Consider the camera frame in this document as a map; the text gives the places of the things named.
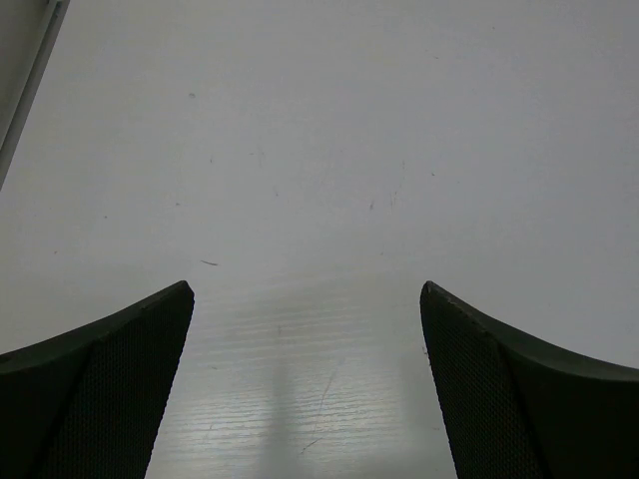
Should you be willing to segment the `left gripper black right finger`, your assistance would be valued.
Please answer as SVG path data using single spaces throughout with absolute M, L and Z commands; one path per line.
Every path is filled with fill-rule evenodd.
M 637 369 L 516 329 L 432 281 L 420 315 L 457 477 L 637 477 Z

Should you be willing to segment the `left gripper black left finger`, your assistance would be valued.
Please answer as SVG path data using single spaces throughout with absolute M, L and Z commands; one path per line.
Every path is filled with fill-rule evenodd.
M 181 280 L 2 354 L 2 477 L 144 477 L 194 305 Z

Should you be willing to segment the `aluminium table edge rail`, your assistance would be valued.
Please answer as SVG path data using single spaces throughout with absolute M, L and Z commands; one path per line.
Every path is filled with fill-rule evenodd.
M 1 1 L 1 178 L 5 179 L 69 3 Z

